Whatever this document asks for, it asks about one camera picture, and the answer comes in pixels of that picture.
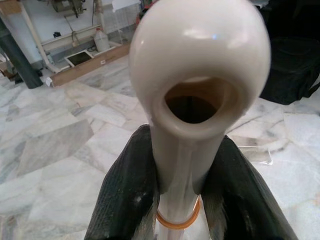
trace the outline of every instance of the white plastic jug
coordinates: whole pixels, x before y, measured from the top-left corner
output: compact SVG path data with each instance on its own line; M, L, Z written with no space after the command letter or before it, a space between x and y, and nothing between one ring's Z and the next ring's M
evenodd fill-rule
M100 53L110 48L108 36L103 31L101 31L99 27L96 28L94 42L96 45L96 49Z

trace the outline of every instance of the cardboard box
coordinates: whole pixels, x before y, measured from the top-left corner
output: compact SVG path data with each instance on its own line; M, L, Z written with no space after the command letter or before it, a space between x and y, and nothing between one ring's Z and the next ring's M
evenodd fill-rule
M11 79L16 75L8 72L7 63L3 61L0 61L0 72L2 73L3 76L7 77L8 79Z
M4 15L21 13L21 7L17 0L0 0L0 11Z

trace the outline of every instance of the grey marble veining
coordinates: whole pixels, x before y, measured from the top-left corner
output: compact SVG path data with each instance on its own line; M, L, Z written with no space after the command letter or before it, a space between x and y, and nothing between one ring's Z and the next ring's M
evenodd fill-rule
M127 56L56 88L0 76L0 239L84 238L105 174L148 122L135 96ZM227 132L300 240L320 236L319 102L320 91L288 106L257 99Z
M26 142L21 142L16 146L0 149L0 184L16 178L25 145Z
M24 175L74 154L93 131L86 120L59 128L26 141L18 168Z

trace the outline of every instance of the glossy white surface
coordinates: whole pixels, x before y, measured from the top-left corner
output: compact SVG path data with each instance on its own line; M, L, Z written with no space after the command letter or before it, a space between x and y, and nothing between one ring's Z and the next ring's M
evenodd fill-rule
M151 126L162 193L158 209L167 221L182 223L225 131L266 82L270 43L264 21L247 0L161 0L135 32L129 65ZM182 121L166 103L181 96L203 99L216 113L197 124Z
M4 135L12 139L10 146L0 143L0 239L84 239L106 172L124 148L128 136L147 122L140 104L135 105L138 100L133 97L129 79L127 57L54 89L44 85L29 90L24 84L14 85L0 76L0 140ZM70 89L78 89L80 82L86 85L78 92L82 97L69 95ZM310 134L316 134L318 129L319 102L320 91L310 99L304 98L289 106L258 98L228 133L238 146L269 149L273 164L254 163L254 166L299 240L319 240L320 236L320 157L315 155L320 143L311 141ZM115 126L86 114L97 104L125 114L124 125ZM47 121L42 111L52 111L52 120L60 124L55 125L56 130L70 133L76 127L79 135L73 142L66 141L52 148L50 158L37 161L41 164L34 169L25 163L22 167L22 159L39 151L32 146L45 140L47 147L43 148L50 149L51 144L61 139L71 139L50 128L41 138L28 135L29 128L36 130ZM74 121L65 122L66 113L80 123L74 126ZM7 124L20 130L9 135L12 128L7 129ZM185 231L187 240L205 239L202 235L207 231L204 217L201 213L195 224Z

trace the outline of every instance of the white wall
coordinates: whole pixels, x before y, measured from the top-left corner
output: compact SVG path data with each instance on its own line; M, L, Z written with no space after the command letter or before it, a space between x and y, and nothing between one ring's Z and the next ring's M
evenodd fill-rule
M65 13L56 12L51 3L48 4L46 1L37 0L23 0L22 2L42 42L53 39L54 32L60 32L61 35L67 35L72 32L64 18ZM83 7L87 10L80 14L78 18L76 16L67 17L74 31L92 26L93 0L86 0ZM139 8L136 5L119 10L116 12L119 23L117 24L112 7L105 6L106 31L110 33L116 31L118 26L123 28L133 24L138 11ZM40 61L41 56L21 14L9 15L4 21L27 59L31 63ZM98 19L94 16L93 24L97 23Z

